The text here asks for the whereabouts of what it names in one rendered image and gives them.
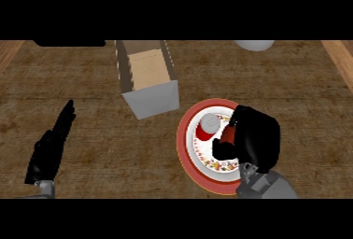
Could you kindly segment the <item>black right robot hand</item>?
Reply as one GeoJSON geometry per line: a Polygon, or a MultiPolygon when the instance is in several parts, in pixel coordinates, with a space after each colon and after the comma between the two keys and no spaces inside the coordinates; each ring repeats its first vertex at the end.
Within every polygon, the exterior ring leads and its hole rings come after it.
{"type": "Polygon", "coordinates": [[[213,156],[219,161],[239,159],[250,162],[267,174],[275,167],[281,154],[281,125],[275,118],[259,112],[252,106],[239,105],[230,124],[237,128],[236,143],[213,140],[213,156]]]}

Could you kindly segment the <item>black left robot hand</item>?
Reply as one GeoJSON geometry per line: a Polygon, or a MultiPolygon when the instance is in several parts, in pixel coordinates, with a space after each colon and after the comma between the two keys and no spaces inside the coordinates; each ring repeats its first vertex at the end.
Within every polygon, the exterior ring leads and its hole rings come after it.
{"type": "Polygon", "coordinates": [[[26,176],[26,183],[30,185],[39,181],[55,179],[75,118],[75,105],[70,100],[60,113],[54,128],[45,132],[35,144],[26,176]]]}

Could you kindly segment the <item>red rimmed white plate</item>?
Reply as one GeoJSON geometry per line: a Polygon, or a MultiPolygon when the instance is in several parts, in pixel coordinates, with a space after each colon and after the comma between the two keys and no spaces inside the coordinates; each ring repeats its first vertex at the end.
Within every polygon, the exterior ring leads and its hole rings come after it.
{"type": "Polygon", "coordinates": [[[221,162],[213,157],[213,140],[221,138],[239,104],[225,99],[209,99],[187,111],[176,130],[176,151],[182,167],[197,184],[215,194],[236,195],[240,187],[240,162],[221,162]],[[213,134],[200,129],[207,114],[219,117],[212,125],[219,126],[213,134]]]}

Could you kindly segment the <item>cardboard box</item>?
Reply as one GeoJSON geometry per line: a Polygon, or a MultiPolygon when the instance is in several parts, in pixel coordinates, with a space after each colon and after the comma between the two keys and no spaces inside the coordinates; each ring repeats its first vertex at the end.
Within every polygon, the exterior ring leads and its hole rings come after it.
{"type": "Polygon", "coordinates": [[[165,40],[117,40],[122,95],[140,120],[179,109],[175,63],[165,40]]]}

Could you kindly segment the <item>red can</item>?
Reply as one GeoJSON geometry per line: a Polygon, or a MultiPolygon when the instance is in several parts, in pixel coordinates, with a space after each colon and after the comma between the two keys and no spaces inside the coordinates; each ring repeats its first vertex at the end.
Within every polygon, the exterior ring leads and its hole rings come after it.
{"type": "Polygon", "coordinates": [[[200,122],[197,127],[197,137],[202,141],[209,141],[215,134],[219,132],[221,128],[221,120],[219,116],[213,113],[207,113],[200,122]]]}

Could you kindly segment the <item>pale grey round object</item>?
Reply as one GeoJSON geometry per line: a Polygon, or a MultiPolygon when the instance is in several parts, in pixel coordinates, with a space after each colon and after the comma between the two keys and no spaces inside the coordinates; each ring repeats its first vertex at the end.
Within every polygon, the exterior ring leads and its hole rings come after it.
{"type": "Polygon", "coordinates": [[[265,51],[272,48],[274,40],[237,40],[237,45],[250,51],[265,51]]]}

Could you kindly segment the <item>black appliance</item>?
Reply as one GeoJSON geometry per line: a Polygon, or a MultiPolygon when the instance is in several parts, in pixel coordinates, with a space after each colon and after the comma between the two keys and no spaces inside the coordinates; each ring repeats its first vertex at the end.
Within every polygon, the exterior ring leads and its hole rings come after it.
{"type": "Polygon", "coordinates": [[[41,47],[106,47],[106,40],[33,40],[41,47]]]}

